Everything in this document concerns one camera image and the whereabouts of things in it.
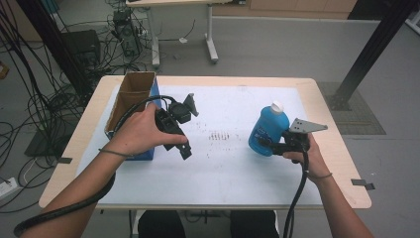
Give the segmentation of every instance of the bottle cap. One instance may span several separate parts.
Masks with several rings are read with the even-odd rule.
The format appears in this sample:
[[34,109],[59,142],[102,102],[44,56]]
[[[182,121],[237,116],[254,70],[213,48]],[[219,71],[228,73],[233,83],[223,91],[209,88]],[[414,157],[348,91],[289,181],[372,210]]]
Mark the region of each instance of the bottle cap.
[[281,114],[284,111],[283,104],[281,104],[279,101],[273,101],[270,109],[271,112],[275,115]]

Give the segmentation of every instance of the table leg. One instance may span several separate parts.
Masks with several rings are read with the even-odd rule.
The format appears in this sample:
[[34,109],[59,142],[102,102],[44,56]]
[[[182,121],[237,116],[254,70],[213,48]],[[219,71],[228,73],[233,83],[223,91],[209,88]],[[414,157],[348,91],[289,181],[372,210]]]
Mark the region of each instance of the table leg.
[[410,20],[405,20],[405,23],[413,29],[417,34],[420,34],[420,28],[417,26],[417,24],[420,22],[420,11],[417,12],[417,14],[414,16],[414,18]]
[[154,15],[152,13],[152,9],[144,8],[146,11],[146,14],[148,16],[148,22],[149,22],[149,31],[151,32],[151,38],[152,38],[152,65],[154,67],[159,67],[160,65],[160,58],[158,54],[158,37],[155,34],[155,28],[154,28]]
[[216,48],[214,47],[214,43],[213,43],[213,36],[212,36],[212,28],[213,28],[213,22],[212,22],[212,18],[213,18],[213,7],[211,4],[207,5],[207,34],[204,34],[205,38],[206,38],[206,42],[207,42],[207,47],[209,49],[209,53],[210,53],[210,59],[213,62],[217,62],[217,60],[219,60],[219,57],[217,56],[217,52],[216,52]]

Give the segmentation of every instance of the plastic bottle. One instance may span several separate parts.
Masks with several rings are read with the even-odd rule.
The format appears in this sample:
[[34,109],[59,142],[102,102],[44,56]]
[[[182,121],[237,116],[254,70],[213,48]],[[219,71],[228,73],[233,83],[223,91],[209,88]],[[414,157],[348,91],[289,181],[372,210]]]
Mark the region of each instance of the plastic bottle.
[[272,150],[262,146],[259,138],[269,140],[271,143],[278,143],[283,131],[289,128],[290,122],[283,110],[283,105],[278,101],[273,101],[271,106],[262,109],[260,119],[248,140],[250,147],[260,155],[272,156]]

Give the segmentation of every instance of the electronic equipment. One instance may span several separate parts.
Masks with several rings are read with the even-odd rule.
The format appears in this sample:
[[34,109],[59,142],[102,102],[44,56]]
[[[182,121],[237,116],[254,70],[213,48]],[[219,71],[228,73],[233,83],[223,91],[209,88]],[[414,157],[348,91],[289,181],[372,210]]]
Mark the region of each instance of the electronic equipment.
[[132,57],[140,54],[138,30],[131,21],[131,10],[114,11],[114,36],[120,41],[124,56]]
[[61,33],[69,51],[83,66],[96,66],[101,59],[101,44],[94,30]]
[[[198,116],[193,96],[193,93],[189,93],[182,103],[177,102],[173,97],[170,96],[155,95],[148,97],[147,99],[134,104],[129,110],[127,110],[126,113],[124,113],[124,115],[115,126],[114,132],[117,132],[126,122],[126,120],[146,103],[154,100],[170,100],[167,111],[161,108],[157,110],[155,114],[155,122],[157,124],[157,128],[165,133],[184,135],[182,130],[179,128],[178,123],[183,124],[190,121],[191,114]],[[173,147],[176,147],[179,150],[182,158],[185,160],[191,156],[191,147],[189,146],[189,142],[179,145],[164,145],[164,147],[167,151]]]
[[270,147],[273,155],[281,156],[285,152],[304,152],[309,150],[308,133],[327,130],[327,125],[320,125],[313,122],[294,119],[290,128],[281,134],[284,143],[272,143],[271,141],[260,139],[261,145]]

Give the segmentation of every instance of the wooden table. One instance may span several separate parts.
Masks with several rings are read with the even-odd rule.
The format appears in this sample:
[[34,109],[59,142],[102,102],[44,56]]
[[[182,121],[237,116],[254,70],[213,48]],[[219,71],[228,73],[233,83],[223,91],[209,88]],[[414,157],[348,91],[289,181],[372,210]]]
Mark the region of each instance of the wooden table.
[[[85,112],[83,113],[80,122],[74,131],[67,148],[63,153],[63,157],[72,158],[70,164],[58,164],[52,178],[47,185],[41,199],[40,206],[45,207],[60,191],[62,191],[76,175],[80,160],[91,141],[93,131],[98,124],[101,114],[109,103],[112,91],[115,90],[123,79],[123,76],[110,75],[103,77]],[[359,179],[359,173],[353,163],[353,160],[346,148],[346,145],[334,123],[328,107],[321,95],[316,82],[310,78],[282,78],[282,77],[222,77],[222,76],[163,76],[157,77],[159,86],[232,86],[232,87],[263,87],[263,88],[296,88],[300,95],[303,108],[307,115],[307,120],[328,125],[328,130],[314,133],[321,152],[324,156],[327,166],[334,174],[340,189],[352,208],[369,208],[371,201],[366,189],[363,186],[352,185],[351,179]],[[192,148],[193,155],[197,153],[200,148]],[[266,209],[285,209],[287,202],[284,204],[269,204],[264,205],[243,205],[239,204],[239,208],[266,208]],[[171,209],[228,209],[235,206],[235,204],[169,204],[164,207],[154,206],[149,204],[98,204],[100,208],[130,208],[130,209],[151,209],[151,208],[171,208]],[[297,208],[321,208],[322,205],[304,205],[297,206]]]
[[159,67],[160,59],[158,52],[158,37],[156,36],[154,29],[154,16],[152,7],[156,6],[172,6],[172,5],[194,5],[194,4],[206,4],[207,5],[207,33],[205,34],[205,40],[207,48],[210,53],[210,59],[213,62],[217,62],[219,57],[217,56],[216,48],[213,43],[213,7],[212,4],[216,3],[228,3],[232,0],[139,0],[135,2],[127,1],[126,4],[131,8],[143,8],[146,11],[149,20],[149,31],[151,32],[152,38],[152,65]]

